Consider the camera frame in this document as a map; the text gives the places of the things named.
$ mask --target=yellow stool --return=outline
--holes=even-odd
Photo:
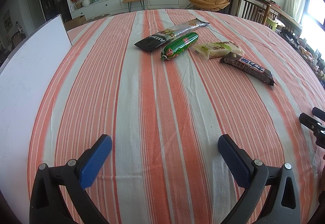
[[[271,28],[271,30],[273,32],[275,32],[275,29],[277,28],[278,23],[269,19],[269,18],[266,19],[266,23],[269,24],[269,28]]]

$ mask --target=blue gripper pad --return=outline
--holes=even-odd
[[[90,187],[93,184],[111,150],[112,139],[110,136],[107,136],[80,170],[79,183],[82,189]]]
[[[220,136],[218,140],[218,150],[236,180],[237,185],[248,188],[251,183],[250,170],[224,135]]]

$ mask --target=green plastic wrapper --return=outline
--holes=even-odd
[[[170,44],[166,45],[161,51],[162,60],[171,60],[184,50],[188,49],[199,39],[199,35],[195,32],[183,35],[180,38],[172,41]]]

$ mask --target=wooden bench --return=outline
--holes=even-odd
[[[129,12],[131,12],[132,2],[134,2],[134,1],[139,1],[141,4],[142,10],[143,11],[145,10],[144,1],[148,1],[148,0],[124,0],[123,3],[127,3],[127,6],[129,7]]]

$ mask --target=flower pot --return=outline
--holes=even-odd
[[[89,5],[89,4],[90,4],[90,0],[84,0],[84,1],[82,2],[82,6],[83,6],[83,7],[85,7],[85,6]]]
[[[76,8],[77,8],[77,9],[80,9],[81,7],[82,7],[82,3],[81,3],[81,2],[76,3]]]

